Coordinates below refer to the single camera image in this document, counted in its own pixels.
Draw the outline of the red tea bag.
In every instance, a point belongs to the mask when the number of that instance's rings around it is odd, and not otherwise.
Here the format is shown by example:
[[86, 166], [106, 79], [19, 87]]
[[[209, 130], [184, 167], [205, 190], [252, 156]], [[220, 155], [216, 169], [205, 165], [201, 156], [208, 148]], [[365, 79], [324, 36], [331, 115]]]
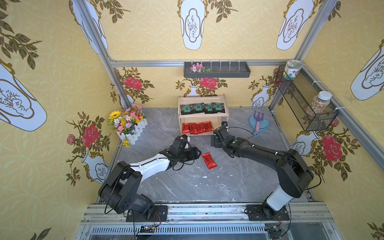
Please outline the red tea bag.
[[204, 126], [205, 126], [206, 132], [212, 132], [214, 130], [211, 121], [204, 122]]
[[190, 132], [190, 125], [189, 123], [183, 123], [182, 124], [182, 134], [187, 134]]
[[198, 135], [198, 127], [196, 123], [189, 123], [189, 130], [191, 135]]
[[214, 161], [214, 159], [212, 158], [210, 153], [205, 153], [202, 156], [203, 156], [203, 160], [206, 163], [209, 170], [217, 167], [217, 164]]
[[197, 125], [198, 134], [202, 134], [207, 131], [205, 127], [205, 123], [196, 123], [196, 125]]

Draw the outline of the wooden two-tier shelf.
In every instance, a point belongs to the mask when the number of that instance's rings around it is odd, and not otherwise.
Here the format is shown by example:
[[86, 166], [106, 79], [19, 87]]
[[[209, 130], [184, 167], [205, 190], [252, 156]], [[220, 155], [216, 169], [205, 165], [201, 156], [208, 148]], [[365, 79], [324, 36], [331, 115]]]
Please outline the wooden two-tier shelf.
[[[185, 104], [196, 104], [196, 103], [223, 103], [224, 104], [224, 113], [215, 113], [215, 114], [189, 114], [182, 115], [180, 105]], [[222, 122], [228, 122], [230, 117], [229, 108], [225, 95], [219, 95], [216, 97], [179, 97], [178, 102], [178, 118], [179, 118], [179, 127], [180, 133], [182, 134], [182, 127], [184, 123], [202, 123], [202, 122], [211, 122], [213, 128], [219, 128], [222, 125]]]

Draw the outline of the green tea bag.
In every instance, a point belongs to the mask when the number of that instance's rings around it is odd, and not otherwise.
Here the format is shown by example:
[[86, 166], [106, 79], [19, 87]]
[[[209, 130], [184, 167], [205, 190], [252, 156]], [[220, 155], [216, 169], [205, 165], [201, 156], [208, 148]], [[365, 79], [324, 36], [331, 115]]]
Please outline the green tea bag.
[[212, 103], [204, 104], [204, 111], [205, 114], [216, 114], [216, 106], [213, 105]]
[[193, 104], [193, 111], [195, 114], [205, 113], [205, 104], [204, 103]]
[[180, 105], [180, 111], [181, 111], [181, 115], [190, 115], [196, 112], [194, 110], [194, 104]]
[[224, 103], [214, 103], [215, 111], [217, 113], [225, 113], [225, 104]]

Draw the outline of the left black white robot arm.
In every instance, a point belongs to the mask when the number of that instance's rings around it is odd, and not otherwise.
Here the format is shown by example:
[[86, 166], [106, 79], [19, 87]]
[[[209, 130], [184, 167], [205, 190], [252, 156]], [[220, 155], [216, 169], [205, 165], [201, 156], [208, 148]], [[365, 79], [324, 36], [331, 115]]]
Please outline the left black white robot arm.
[[129, 210], [150, 220], [154, 213], [154, 203], [143, 194], [137, 194], [140, 183], [160, 173], [172, 169], [177, 163], [195, 161], [202, 155], [197, 147], [192, 147], [186, 135], [177, 136], [173, 144], [147, 160], [128, 164], [119, 162], [99, 189], [99, 197], [117, 214]]

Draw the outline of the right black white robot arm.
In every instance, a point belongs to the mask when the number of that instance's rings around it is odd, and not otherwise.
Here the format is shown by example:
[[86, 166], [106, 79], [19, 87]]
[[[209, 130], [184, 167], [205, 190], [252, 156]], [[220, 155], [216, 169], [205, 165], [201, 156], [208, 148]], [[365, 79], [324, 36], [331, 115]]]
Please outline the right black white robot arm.
[[255, 145], [228, 132], [226, 123], [213, 131], [211, 145], [221, 148], [231, 158], [249, 159], [263, 164], [277, 173], [279, 185], [263, 201], [261, 213], [273, 220], [283, 207], [300, 198], [314, 179], [314, 172], [295, 150], [278, 151]]

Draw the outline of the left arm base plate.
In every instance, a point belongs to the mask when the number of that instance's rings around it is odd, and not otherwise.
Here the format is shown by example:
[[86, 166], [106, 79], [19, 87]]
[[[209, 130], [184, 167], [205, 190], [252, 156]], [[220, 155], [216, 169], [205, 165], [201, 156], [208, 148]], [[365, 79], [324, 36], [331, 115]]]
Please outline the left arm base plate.
[[129, 211], [126, 217], [126, 222], [166, 222], [168, 217], [168, 206], [154, 205], [149, 207], [143, 213], [138, 211]]

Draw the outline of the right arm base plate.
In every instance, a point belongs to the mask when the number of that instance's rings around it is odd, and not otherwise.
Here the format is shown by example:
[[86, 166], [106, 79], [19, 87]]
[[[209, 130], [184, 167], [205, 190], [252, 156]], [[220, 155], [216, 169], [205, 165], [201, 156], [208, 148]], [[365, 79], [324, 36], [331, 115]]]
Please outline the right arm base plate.
[[250, 221], [289, 221], [290, 213], [286, 206], [279, 211], [275, 211], [269, 205], [254, 204], [246, 205], [244, 213]]

